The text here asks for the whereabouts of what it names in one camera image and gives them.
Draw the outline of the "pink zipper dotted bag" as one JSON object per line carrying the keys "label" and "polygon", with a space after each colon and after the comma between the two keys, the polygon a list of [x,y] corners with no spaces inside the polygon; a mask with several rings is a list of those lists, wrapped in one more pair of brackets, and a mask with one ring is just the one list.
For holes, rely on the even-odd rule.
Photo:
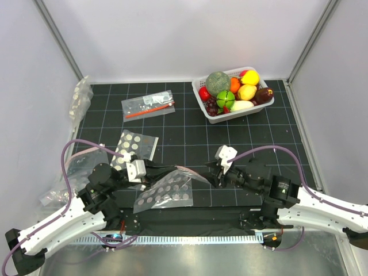
{"label": "pink zipper dotted bag", "polygon": [[178,166],[158,180],[149,190],[142,192],[133,205],[133,213],[150,209],[184,208],[194,205],[192,181],[210,182],[199,173]]}

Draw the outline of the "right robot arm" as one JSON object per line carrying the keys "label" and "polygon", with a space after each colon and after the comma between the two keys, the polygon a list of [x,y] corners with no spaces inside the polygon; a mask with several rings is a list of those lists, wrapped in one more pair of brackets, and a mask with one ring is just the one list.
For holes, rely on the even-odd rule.
{"label": "right robot arm", "polygon": [[262,197],[258,211],[240,216],[243,229],[308,227],[342,235],[351,245],[367,249],[367,205],[343,202],[309,190],[273,174],[271,168],[255,158],[248,161],[245,169],[235,165],[224,169],[220,160],[208,162],[206,166],[210,171],[201,176],[213,187],[233,185]]}

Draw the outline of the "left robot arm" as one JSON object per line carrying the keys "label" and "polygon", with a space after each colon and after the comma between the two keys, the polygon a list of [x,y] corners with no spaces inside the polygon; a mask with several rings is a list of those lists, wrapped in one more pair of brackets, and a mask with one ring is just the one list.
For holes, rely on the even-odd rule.
{"label": "left robot arm", "polygon": [[90,232],[119,228],[122,214],[114,192],[136,185],[137,179],[150,187],[177,169],[149,160],[139,160],[138,168],[133,172],[127,168],[116,170],[106,163],[96,165],[87,185],[69,198],[65,207],[25,230],[13,228],[6,232],[10,253],[5,259],[13,261],[18,275],[28,275],[75,239]]}

